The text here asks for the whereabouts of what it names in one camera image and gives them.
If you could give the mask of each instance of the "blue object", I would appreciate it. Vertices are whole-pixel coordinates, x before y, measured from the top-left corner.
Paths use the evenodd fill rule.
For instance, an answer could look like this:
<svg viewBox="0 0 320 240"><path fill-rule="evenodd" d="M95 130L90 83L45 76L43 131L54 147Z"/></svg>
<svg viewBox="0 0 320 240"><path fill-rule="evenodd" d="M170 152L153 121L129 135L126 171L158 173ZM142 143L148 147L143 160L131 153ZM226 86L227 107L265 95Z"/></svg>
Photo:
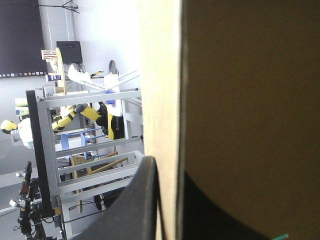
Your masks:
<svg viewBox="0 0 320 240"><path fill-rule="evenodd" d="M289 235L288 234L284 234L284 235L281 235L281 236L278 236L272 240L283 240L283 239L287 239L289 238Z"/></svg>
<svg viewBox="0 0 320 240"><path fill-rule="evenodd" d="M114 94L115 92L109 89L109 90L104 90L104 93L105 94ZM116 100L108 100L105 103L106 104L115 104Z"/></svg>
<svg viewBox="0 0 320 240"><path fill-rule="evenodd" d="M80 135L80 137L81 137L81 145L82 146L86 146L88 141L90 141L90 140L105 137L104 134L99 135L99 136L86 137L85 133L93 132L93 131L96 131L96 130L101 130L101 128L94 128L94 129L89 129L89 130L84 130L84 131L61 134L61 147L62 147L62 150L69 149L69 137L71 137L71 136ZM84 152L84 158L85 159L94 159L94 158L99 158L99 157L103 157L103 156L106 156L106 155L108 155L108 153L107 154L100 154L100 155L96 155L96 156L89 156L87 151Z"/></svg>

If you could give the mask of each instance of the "yellow and black robot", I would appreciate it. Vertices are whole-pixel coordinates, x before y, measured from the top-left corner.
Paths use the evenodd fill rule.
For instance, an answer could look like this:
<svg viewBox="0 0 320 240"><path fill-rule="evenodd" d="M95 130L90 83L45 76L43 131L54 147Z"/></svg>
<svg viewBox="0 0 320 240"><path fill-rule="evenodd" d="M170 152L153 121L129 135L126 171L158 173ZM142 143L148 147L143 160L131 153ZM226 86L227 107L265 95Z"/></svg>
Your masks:
<svg viewBox="0 0 320 240"><path fill-rule="evenodd" d="M125 125L123 116L113 116L108 114L107 107L103 102L99 102L99 110L95 110L87 104L80 104L69 109L69 113L65 117L56 116L53 118L53 131L62 131L66 125L72 122L75 115L82 114L83 116L96 122L101 126L102 132L108 136L109 139L121 139L125 137Z"/></svg>
<svg viewBox="0 0 320 240"><path fill-rule="evenodd" d="M12 130L17 130L18 129L18 125L10 120L4 120L1 123L0 129L3 133L5 134L10 134Z"/></svg>

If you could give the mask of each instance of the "metal frame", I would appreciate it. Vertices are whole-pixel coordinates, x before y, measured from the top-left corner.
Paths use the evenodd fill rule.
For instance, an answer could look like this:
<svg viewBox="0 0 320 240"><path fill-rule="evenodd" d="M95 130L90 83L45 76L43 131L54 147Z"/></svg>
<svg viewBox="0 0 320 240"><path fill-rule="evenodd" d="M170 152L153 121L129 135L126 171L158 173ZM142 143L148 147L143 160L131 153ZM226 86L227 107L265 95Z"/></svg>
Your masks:
<svg viewBox="0 0 320 240"><path fill-rule="evenodd" d="M69 207L71 205L74 205L75 201L77 200L83 200L94 195L102 194L128 185L132 179L132 176L136 173L140 165L141 159L144 155L139 151L132 151L61 169L58 168L57 159L62 158L64 156L76 155L83 152L94 151L102 148L108 148L141 141L140 137L132 136L130 122L137 122L139 124L143 124L142 116L133 113L128 113L127 110L129 109L129 102L125 100L140 97L140 90L129 90L109 94L105 94L104 92L94 92L75 95L44 97L37 102L36 105L38 111L39 126L41 131L45 168L48 170L48 188L51 197L58 196L59 198L59 203L62 208L63 221L67 222L64 224L64 229L68 240L73 238L71 223L68 222L71 220ZM51 125L50 108L86 103L105 102L108 100L118 99L121 100L123 108L123 121L125 131L124 138L91 144L83 147L71 148L68 150L56 151L56 137ZM124 166L61 182L60 175L71 173L73 171L85 169L88 167L97 166L104 163L113 162L123 158L127 158L127 161L123 162ZM96 185L101 186L86 191L81 191L80 193L72 194L72 191Z"/></svg>

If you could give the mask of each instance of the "black monitor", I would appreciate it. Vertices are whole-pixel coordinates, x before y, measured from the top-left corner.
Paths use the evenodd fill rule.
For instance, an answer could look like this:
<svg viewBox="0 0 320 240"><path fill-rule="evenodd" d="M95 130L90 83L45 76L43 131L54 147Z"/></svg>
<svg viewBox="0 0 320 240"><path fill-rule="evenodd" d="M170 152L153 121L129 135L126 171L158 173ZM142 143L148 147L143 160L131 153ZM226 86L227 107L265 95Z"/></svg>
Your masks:
<svg viewBox="0 0 320 240"><path fill-rule="evenodd" d="M79 41L57 41L57 48L60 49L64 64L81 64L82 54Z"/></svg>
<svg viewBox="0 0 320 240"><path fill-rule="evenodd" d="M47 73L38 4L38 0L0 0L0 79Z"/></svg>

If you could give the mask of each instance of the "wooden plank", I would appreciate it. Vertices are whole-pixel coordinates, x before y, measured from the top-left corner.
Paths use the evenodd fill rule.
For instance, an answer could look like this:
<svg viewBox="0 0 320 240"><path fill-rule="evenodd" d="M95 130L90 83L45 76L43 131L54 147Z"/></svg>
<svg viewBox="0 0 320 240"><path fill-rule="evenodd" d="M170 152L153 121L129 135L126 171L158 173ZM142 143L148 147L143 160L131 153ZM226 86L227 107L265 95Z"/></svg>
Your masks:
<svg viewBox="0 0 320 240"><path fill-rule="evenodd" d="M180 1L139 0L137 6L144 151L146 155L156 159L166 239L175 240L179 150Z"/></svg>

